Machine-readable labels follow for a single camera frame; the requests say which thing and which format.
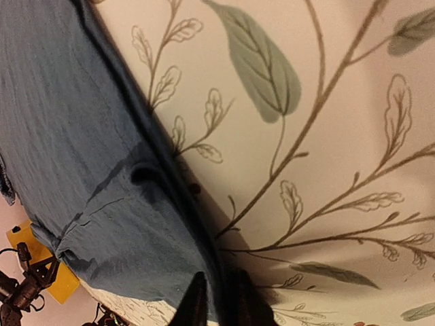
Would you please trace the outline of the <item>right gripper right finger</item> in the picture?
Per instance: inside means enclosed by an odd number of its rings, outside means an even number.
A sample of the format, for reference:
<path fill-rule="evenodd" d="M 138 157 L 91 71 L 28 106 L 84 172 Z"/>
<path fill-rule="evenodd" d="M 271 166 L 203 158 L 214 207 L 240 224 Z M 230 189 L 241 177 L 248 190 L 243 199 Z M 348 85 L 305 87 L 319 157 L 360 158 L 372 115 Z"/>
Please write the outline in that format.
<path fill-rule="evenodd" d="M 274 326 L 273 310 L 245 270 L 231 270 L 224 283 L 220 325 Z"/>

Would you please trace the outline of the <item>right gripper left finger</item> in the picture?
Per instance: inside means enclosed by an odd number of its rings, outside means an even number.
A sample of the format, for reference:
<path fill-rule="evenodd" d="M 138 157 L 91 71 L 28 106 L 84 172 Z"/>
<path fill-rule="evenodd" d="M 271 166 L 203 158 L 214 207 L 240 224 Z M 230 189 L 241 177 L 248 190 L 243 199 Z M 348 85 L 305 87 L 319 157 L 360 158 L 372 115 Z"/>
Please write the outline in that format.
<path fill-rule="evenodd" d="M 197 272 L 168 326 L 205 326 L 207 315 L 207 280 L 203 272 Z"/>

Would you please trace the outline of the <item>teal blue t-shirt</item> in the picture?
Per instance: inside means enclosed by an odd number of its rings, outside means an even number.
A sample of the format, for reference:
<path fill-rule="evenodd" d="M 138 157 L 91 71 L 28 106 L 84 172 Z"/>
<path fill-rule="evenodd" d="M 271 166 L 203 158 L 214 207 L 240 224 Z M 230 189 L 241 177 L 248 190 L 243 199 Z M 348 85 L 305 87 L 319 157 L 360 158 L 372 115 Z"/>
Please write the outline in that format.
<path fill-rule="evenodd" d="M 171 145 L 86 1 L 1 2 L 1 183 L 35 237 L 95 289 L 210 317 L 235 298 Z"/>

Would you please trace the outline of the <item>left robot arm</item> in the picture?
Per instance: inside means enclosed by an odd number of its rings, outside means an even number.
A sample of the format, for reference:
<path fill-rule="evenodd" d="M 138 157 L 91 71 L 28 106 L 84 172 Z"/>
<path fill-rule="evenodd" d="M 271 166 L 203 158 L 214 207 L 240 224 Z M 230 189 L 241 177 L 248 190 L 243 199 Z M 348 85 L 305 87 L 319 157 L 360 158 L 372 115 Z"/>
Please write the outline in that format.
<path fill-rule="evenodd" d="M 23 312 L 41 310 L 34 307 L 33 302 L 55 282 L 60 262 L 52 255 L 32 264 L 29 248 L 23 242 L 18 243 L 15 249 L 1 250 L 2 253 L 8 251 L 18 255 L 24 280 L 20 283 L 1 273 L 1 324 L 20 326 Z"/>

